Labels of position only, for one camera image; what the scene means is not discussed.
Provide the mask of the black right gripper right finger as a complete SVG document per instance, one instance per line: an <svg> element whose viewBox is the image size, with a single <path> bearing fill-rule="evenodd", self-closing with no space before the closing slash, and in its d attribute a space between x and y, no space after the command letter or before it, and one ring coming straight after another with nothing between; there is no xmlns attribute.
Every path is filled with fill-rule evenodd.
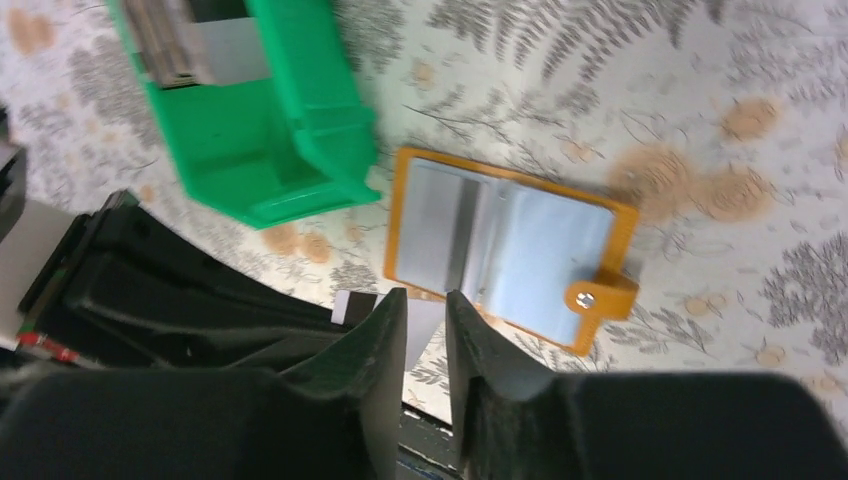
<svg viewBox="0 0 848 480"><path fill-rule="evenodd" d="M544 479L539 417L552 370L506 339L458 290L446 297L453 436L467 479Z"/></svg>

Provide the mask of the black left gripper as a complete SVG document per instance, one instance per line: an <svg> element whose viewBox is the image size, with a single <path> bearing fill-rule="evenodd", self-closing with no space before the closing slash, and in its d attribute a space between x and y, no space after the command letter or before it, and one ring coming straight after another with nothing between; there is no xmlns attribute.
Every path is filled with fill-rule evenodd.
<svg viewBox="0 0 848 480"><path fill-rule="evenodd" d="M219 262L138 206L99 213L63 295L72 312L157 366L289 368L349 332L329 309ZM27 153L1 110L1 364L44 359L99 368L40 334L19 334L21 300L74 216L27 198Z"/></svg>

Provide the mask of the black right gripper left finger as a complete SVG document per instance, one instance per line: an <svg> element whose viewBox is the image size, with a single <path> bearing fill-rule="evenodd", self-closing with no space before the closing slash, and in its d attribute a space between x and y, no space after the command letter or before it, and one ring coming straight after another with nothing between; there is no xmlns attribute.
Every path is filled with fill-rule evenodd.
<svg viewBox="0 0 848 480"><path fill-rule="evenodd" d="M280 373L283 478L395 478L406 339L407 294L394 288L342 338Z"/></svg>

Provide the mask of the orange leather card holder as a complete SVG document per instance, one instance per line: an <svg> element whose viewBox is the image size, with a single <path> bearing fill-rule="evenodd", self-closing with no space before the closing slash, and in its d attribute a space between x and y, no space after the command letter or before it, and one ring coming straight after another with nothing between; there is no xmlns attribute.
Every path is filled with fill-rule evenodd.
<svg viewBox="0 0 848 480"><path fill-rule="evenodd" d="M461 284L443 294L395 276L414 157L483 177L477 195L460 206L450 277ZM388 279L437 296L458 290L485 313L580 356L588 354L604 322L629 317L639 292L624 266L639 220L635 207L430 150L403 147L395 160L383 267Z"/></svg>

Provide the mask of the white card with magnetic stripe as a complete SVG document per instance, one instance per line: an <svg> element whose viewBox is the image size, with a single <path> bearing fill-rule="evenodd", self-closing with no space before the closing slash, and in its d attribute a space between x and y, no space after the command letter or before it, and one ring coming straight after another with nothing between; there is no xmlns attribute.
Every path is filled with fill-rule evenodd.
<svg viewBox="0 0 848 480"><path fill-rule="evenodd" d="M450 268L460 206L482 183L474 172L412 158L398 229L398 280L439 294L459 287L461 280L450 277Z"/></svg>

